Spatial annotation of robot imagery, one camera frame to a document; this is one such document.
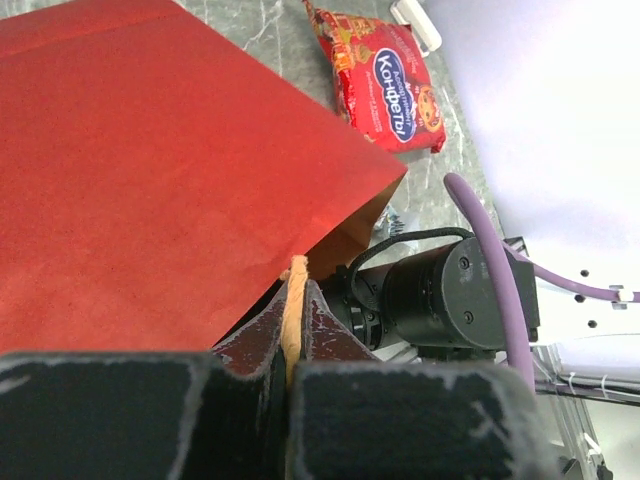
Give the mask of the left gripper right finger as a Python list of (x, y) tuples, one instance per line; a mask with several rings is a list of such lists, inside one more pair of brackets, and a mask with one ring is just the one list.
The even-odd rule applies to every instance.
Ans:
[(486, 362), (376, 359), (305, 289), (303, 358), (290, 400), (293, 479), (554, 479), (534, 396)]

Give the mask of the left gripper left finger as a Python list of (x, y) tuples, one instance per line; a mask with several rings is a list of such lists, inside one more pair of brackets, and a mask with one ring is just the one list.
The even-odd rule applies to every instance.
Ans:
[(207, 351), (4, 355), (2, 477), (282, 478), (286, 293)]

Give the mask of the white mints sachet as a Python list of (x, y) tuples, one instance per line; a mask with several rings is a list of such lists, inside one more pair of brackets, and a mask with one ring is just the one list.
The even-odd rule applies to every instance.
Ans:
[(391, 204), (383, 209), (372, 231), (373, 241), (383, 241), (400, 235), (407, 229), (407, 214), (396, 210)]

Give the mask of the red paper bag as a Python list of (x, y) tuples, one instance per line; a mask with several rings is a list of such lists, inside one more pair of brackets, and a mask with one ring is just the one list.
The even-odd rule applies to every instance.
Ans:
[(405, 171), (175, 2), (4, 19), (1, 349), (208, 349)]

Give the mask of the red candy snack bag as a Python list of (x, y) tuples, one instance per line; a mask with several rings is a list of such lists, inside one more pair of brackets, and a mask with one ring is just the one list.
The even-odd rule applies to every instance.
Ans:
[(390, 153), (440, 152), (444, 120), (411, 27), (304, 6), (331, 63), (338, 115)]

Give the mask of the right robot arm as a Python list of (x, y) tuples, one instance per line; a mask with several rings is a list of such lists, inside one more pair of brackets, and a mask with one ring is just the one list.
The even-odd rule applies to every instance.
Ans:
[[(455, 242), (368, 267), (392, 245)], [(420, 360), (493, 359), (506, 348), (498, 296), (475, 235), (459, 227), (398, 233), (320, 283), (334, 316), (371, 351), (407, 343)]]

